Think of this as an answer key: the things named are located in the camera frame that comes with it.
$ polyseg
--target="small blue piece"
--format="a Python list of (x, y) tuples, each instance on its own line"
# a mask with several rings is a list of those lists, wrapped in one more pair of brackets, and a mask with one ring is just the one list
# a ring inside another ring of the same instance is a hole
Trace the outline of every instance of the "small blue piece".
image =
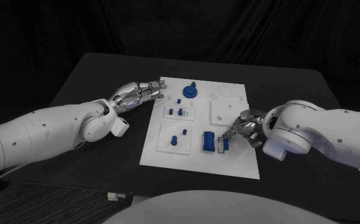
[(172, 136), (170, 144), (175, 146), (177, 144), (177, 137)]
[(228, 150), (228, 139), (224, 139), (224, 150)]
[(183, 88), (182, 94), (186, 98), (193, 98), (196, 96), (196, 84), (195, 84), (195, 82), (192, 82), (191, 85)]
[(215, 145), (214, 145), (214, 137), (215, 133), (205, 131), (204, 132), (204, 150), (206, 151), (215, 151)]

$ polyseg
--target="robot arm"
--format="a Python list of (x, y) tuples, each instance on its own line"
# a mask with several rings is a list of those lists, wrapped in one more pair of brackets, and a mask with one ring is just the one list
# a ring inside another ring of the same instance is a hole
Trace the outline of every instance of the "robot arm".
[(118, 115), (163, 98), (159, 90), (164, 88), (164, 81), (133, 82), (108, 100), (40, 109), (0, 125), (0, 170), (55, 157), (108, 132), (120, 137), (128, 123)]
[(263, 152), (277, 160), (284, 159), (286, 151), (306, 154), (313, 147), (334, 161), (360, 168), (358, 112), (326, 111), (309, 102), (293, 100), (264, 115), (254, 110), (241, 115), (222, 138), (241, 134), (257, 147), (261, 145), (257, 133), (263, 133), (267, 137)]

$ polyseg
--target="dark fabric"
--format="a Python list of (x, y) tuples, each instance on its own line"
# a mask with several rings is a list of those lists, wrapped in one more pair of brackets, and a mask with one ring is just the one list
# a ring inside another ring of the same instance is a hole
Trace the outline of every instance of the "dark fabric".
[[(112, 64), (107, 70), (98, 70), (99, 60)], [(125, 69), (121, 71), (125, 79), (112, 79), (117, 78), (118, 67), (131, 67), (133, 63), (141, 64), (137, 72)], [(88, 77), (84, 83), (86, 73), (97, 73), (98, 76)], [(111, 95), (118, 83), (124, 84), (127, 80), (157, 80), (157, 73), (162, 76), (244, 84), (248, 105), (261, 111), (269, 111), (293, 99), (311, 101), (325, 109), (338, 109), (325, 80), (313, 70), (104, 54), (84, 56), (52, 106), (95, 100)], [(224, 190), (267, 197), (326, 218), (360, 220), (357, 205), (352, 204), (360, 198), (358, 170), (331, 161), (315, 149), (306, 155), (289, 152), (282, 162), (258, 149), (256, 159), (260, 180), (140, 166), (151, 107), (153, 102), (147, 102), (121, 115), (130, 128), (120, 138), (110, 133), (101, 141), (85, 143), (81, 149), (29, 164), (10, 173), (5, 180), (75, 186), (140, 196), (156, 196), (182, 190)]]
[(4, 122), (49, 105), (84, 53), (123, 48), (102, 0), (0, 0), (0, 7)]
[(358, 2), (107, 0), (127, 55), (316, 69), (360, 111)]
[(104, 191), (11, 182), (0, 191), (0, 223), (101, 224), (131, 199), (108, 201)]

